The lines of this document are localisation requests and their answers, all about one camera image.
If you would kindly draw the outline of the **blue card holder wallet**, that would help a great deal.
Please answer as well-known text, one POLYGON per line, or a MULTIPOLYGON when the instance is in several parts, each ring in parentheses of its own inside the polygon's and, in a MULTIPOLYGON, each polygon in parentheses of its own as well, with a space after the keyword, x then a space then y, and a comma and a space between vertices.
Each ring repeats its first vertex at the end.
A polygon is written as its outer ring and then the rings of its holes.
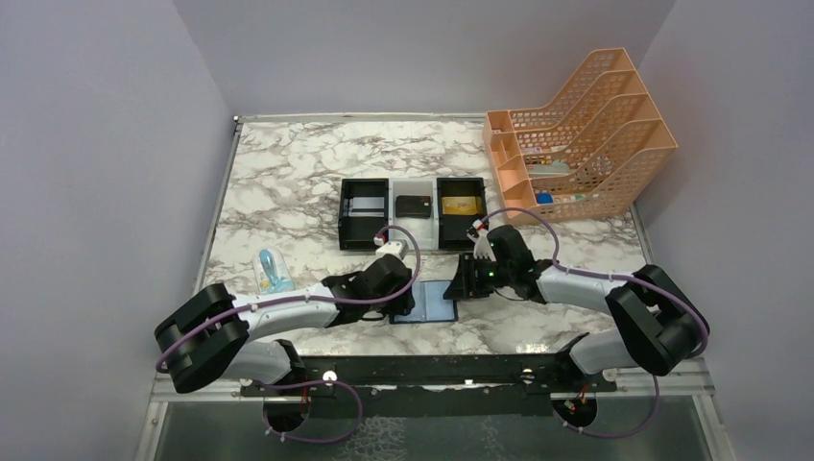
POLYGON ((451 323, 459 318, 457 302, 447 300, 443 293, 450 280, 422 280, 412 286, 415 305, 406 315, 390 315, 390 325, 451 323))

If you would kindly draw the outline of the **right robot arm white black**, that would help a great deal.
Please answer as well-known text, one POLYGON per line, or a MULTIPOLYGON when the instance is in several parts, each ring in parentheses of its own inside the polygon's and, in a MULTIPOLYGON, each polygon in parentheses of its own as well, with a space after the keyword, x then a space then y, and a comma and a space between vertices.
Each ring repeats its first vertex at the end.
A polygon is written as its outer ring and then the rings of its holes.
POLYGON ((576 391, 607 369, 666 376, 706 344, 706 320, 656 265, 631 274, 568 269, 535 258, 509 225, 485 233, 482 241, 483 253, 460 255, 445 299, 483 299, 508 287, 523 301, 569 304, 612 317, 613 328, 581 335, 557 352, 554 378, 565 390, 576 391))

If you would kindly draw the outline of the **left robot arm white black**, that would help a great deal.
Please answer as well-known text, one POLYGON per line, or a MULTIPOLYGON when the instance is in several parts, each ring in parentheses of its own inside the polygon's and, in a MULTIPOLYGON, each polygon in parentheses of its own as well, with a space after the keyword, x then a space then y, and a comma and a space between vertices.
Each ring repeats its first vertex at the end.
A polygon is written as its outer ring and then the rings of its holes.
POLYGON ((259 339, 354 324, 370 312, 407 313, 420 269, 385 254, 362 271, 291 292, 239 297, 221 282, 209 284, 155 328, 156 371, 168 375, 180 394, 220 378, 257 379, 290 394, 301 382, 295 348, 282 340, 261 345, 259 339))

